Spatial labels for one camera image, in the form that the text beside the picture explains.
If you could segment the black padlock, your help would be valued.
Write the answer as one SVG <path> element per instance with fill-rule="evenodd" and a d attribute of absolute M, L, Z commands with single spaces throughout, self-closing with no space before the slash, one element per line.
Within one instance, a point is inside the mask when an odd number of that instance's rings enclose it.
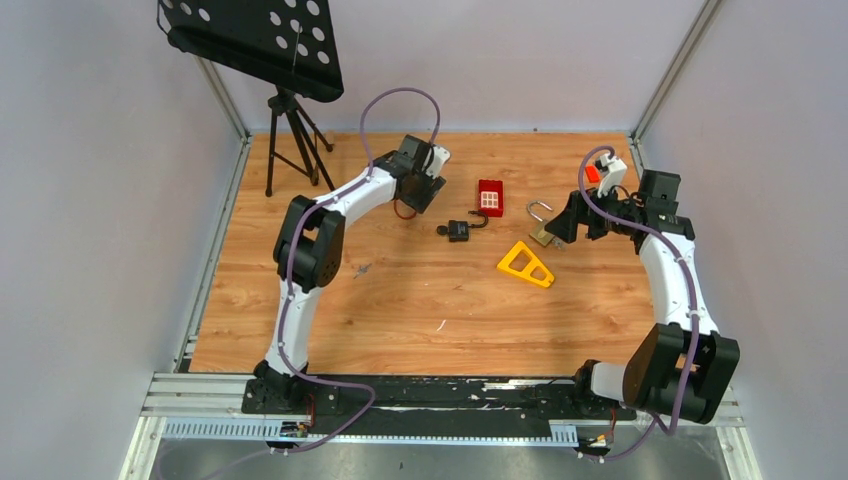
<path fill-rule="evenodd" d="M 484 228 L 489 223 L 489 216 L 479 210 L 470 210 L 469 215 L 479 217 L 479 223 L 469 223 L 464 220 L 449 220 L 446 225 L 436 227 L 436 233 L 444 236 L 449 242 L 467 242 L 470 239 L 470 231 L 472 229 Z"/>

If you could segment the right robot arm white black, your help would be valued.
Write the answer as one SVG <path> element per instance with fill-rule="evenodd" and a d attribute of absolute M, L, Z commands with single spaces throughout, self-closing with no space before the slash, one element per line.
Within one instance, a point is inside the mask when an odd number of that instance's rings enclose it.
<path fill-rule="evenodd" d="M 692 221 L 678 214 L 681 178 L 649 170 L 638 189 L 621 188 L 623 175 L 590 166 L 590 187 L 573 191 L 546 231 L 565 243 L 578 228 L 597 240 L 628 237 L 649 279 L 655 324 L 625 364 L 588 360 L 576 373 L 571 403 L 596 417 L 613 402 L 707 424 L 714 418 L 740 360 L 736 340 L 720 334 L 700 289 Z"/>

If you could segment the red cable lock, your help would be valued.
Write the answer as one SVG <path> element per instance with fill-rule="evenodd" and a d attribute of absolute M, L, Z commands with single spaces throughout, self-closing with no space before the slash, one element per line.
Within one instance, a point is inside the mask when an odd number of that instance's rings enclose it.
<path fill-rule="evenodd" d="M 412 220 L 418 215 L 414 208 L 398 199 L 393 201 L 393 212 L 401 220 Z"/>

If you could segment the brass padlock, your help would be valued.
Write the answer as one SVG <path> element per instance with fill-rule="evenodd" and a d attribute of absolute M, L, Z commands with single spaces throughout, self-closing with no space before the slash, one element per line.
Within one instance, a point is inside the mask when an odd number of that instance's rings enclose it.
<path fill-rule="evenodd" d="M 528 214 L 536 221 L 536 225 L 534 226 L 529 236 L 542 247 L 553 246 L 558 250 L 564 250 L 564 242 L 545 230 L 545 226 L 548 224 L 548 219 L 543 218 L 541 215 L 535 213 L 534 208 L 536 206 L 541 206 L 548 212 L 553 211 L 553 208 L 543 201 L 534 200 L 527 204 L 526 210 Z"/>

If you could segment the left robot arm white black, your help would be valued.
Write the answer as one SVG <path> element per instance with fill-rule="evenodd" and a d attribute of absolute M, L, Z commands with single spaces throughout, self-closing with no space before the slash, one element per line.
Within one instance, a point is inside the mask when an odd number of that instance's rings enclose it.
<path fill-rule="evenodd" d="M 450 159 L 445 147 L 407 135 L 398 149 L 337 189 L 292 199 L 273 250 L 280 278 L 274 337 L 254 369 L 279 411 L 293 413 L 305 403 L 311 327 L 320 297 L 341 267 L 347 228 L 394 201 L 424 213 L 446 183 L 441 172 Z"/>

